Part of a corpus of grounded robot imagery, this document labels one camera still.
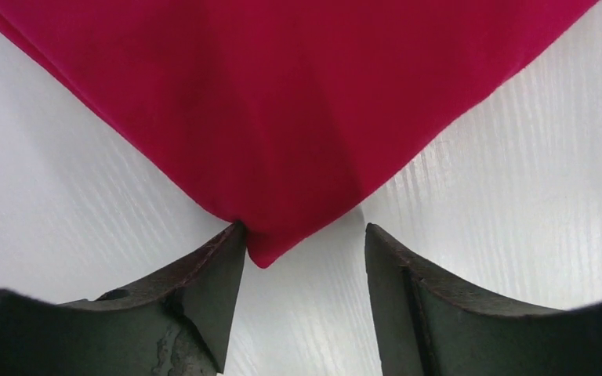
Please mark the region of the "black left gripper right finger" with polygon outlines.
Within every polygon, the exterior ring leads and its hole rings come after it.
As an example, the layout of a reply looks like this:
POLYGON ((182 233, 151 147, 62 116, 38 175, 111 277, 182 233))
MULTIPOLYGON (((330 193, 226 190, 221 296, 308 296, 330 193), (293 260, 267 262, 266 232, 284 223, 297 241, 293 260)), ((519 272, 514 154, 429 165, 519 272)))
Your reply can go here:
POLYGON ((384 375, 602 375, 602 302, 558 310, 508 298, 373 223, 364 251, 384 375))

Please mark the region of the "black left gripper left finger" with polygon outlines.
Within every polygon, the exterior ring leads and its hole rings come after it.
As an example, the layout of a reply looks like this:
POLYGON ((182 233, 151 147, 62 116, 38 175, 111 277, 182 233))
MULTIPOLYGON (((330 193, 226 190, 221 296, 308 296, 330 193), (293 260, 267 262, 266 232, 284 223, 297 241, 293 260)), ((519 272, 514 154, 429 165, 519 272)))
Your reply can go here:
POLYGON ((216 375, 245 262, 235 223, 196 251, 95 300, 0 289, 0 375, 216 375))

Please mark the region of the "red t-shirt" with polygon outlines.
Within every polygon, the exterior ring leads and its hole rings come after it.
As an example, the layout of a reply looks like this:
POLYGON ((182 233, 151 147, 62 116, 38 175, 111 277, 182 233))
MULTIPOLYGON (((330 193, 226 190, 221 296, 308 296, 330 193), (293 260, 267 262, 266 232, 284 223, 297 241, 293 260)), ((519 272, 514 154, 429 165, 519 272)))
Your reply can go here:
POLYGON ((0 1, 0 32, 259 267, 337 220, 591 1, 0 1))

